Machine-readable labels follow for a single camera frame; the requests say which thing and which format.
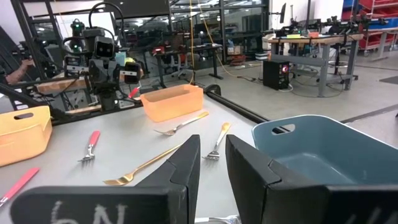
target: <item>person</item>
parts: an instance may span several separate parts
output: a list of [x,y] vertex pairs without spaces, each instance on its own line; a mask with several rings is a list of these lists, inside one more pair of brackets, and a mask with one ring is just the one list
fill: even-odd
[[5,77],[6,84],[14,85],[18,83],[25,75],[27,68],[31,65],[34,65],[34,61],[32,59],[22,60],[22,64],[17,70],[13,71],[9,75],[6,75]]

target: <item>black computer tower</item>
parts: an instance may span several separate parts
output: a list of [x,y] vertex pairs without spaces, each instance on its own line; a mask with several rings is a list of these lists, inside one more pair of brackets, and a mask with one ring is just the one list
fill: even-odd
[[263,61],[262,84],[275,90],[289,88],[289,62],[280,60]]

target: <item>red-handled fork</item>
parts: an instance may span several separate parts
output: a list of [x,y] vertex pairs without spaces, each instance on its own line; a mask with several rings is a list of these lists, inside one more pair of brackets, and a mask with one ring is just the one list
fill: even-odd
[[90,161],[92,159],[94,159],[94,154],[93,154],[93,148],[95,147],[95,144],[98,141],[98,138],[100,137],[100,131],[95,131],[93,132],[93,134],[91,135],[90,138],[90,142],[88,143],[88,147],[87,147],[87,155],[85,157],[83,157],[82,159],[80,159],[78,162],[85,162],[85,161]]
[[0,200],[0,207],[4,205],[9,199],[11,199],[26,183],[39,171],[39,168],[31,168],[28,170],[14,186],[3,196]]

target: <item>yellow plastic bin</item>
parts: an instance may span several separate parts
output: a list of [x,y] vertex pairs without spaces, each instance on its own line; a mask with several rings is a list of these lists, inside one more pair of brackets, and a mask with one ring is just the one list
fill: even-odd
[[193,85],[179,85],[141,95],[145,113],[155,121],[171,118],[201,110],[203,89]]
[[48,106],[0,114],[0,167],[44,152],[51,132]]

